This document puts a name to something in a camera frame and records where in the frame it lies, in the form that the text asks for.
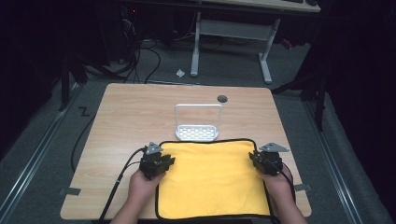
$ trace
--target black cable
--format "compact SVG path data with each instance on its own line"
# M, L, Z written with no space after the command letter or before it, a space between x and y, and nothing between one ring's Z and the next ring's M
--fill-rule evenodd
M99 223L102 223L102 222L104 221L104 219L105 219L105 215L106 215L106 213L107 213L108 207L110 206L111 202L113 201L114 195L116 194L117 188L119 187L119 184L120 184L120 182L121 182L121 180L122 180L123 173L126 171L126 169L128 169L128 167L129 167L130 165L136 163L136 162L133 162L133 163L130 164L129 162L132 160L132 158L133 158L138 152L140 152L140 151L144 152L146 149L147 149L147 147L139 148L137 151L135 151L135 152L131 155L131 157L129 158L129 160L125 163L125 165L124 165L124 167L122 168L122 171L121 171L119 177L118 177L117 180L116 180L116 183L114 184L113 190L111 190L111 193L110 193L110 195L108 196L108 200L107 200L107 203L106 203L106 205L105 205L105 208L103 209L102 215L99 217L99 220L98 220Z
M87 128L88 128L88 127L90 126L90 124L93 122L93 120L95 119L95 117L96 117L96 115L93 115L93 117L91 118L90 122L88 122L88 123L85 125L84 129L83 129L82 132L79 134L78 139L77 139L77 141L76 141L76 143L75 143L75 145L74 145L74 147L73 147L72 155L71 155L71 157L70 157L70 164L71 164L71 166L72 166L72 171L73 171L73 173L76 171L76 168L75 168L75 166L74 166L74 155L75 155L75 152L76 152L77 145L78 145L78 143L79 143L79 140L81 140L82 135L85 133L85 131L87 130Z
M153 70L150 74L148 74L148 76L147 76L146 79L145 79L145 84L148 84L149 78L151 77L151 75L152 75L152 74L158 69L158 67L160 66L160 63L161 63L161 56L160 56L160 54L158 54L158 53L157 53L156 51L154 51L153 49L146 49L146 50L149 50L149 51L155 53L155 54L158 56L158 64L157 64L157 66L154 68L154 70Z

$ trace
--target black tape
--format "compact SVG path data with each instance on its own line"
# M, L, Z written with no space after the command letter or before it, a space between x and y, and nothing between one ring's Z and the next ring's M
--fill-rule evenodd
M66 194L78 196L80 192L81 189L68 188L68 189L61 189L58 194L62 196L65 196Z
M294 185L295 191L301 191L305 190L305 192L311 190L311 186L309 184L300 184L300 185Z

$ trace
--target small white object on floor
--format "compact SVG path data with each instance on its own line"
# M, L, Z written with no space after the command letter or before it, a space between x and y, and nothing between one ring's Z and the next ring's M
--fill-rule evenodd
M183 71L181 71L181 69L178 69L178 71L176 72L176 75L177 75L178 77L183 77L184 74L186 74L186 73L183 72Z

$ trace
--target white desk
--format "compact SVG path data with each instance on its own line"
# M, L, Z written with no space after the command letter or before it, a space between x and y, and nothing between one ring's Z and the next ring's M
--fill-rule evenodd
M265 7L276 10L291 10L299 12L320 12L320 7L311 7L306 2L304 3L292 3L282 0L202 0L199 3L222 3L240 5L246 7ZM202 20L201 13L197 13L196 28L195 28L195 44L192 53L191 62L191 75L193 77L198 76L199 67L199 41L201 35L219 35L236 38L246 38L255 40L265 40L266 44L262 53L259 53L259 62L262 67L262 74L264 81L267 84L272 83L270 71L268 69L267 57L270 52L271 46L274 42L276 31L280 19L276 19L272 26L247 24L239 22L229 21L213 21L213 20Z

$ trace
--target person's arm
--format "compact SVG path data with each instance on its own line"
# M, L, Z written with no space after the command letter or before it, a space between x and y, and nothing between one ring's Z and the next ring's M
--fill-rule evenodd
M291 179L289 169L283 168L285 175ZM307 221L300 209L297 207L291 194L289 182L285 176L279 175L264 175L258 171L259 175L265 182L268 193L274 199L277 207L279 219L282 224L306 224Z
M135 224L142 207L149 198L154 195L160 181L165 173L155 176L152 180L147 180L143 172L136 171L129 183L128 198L120 211L111 220L111 224Z

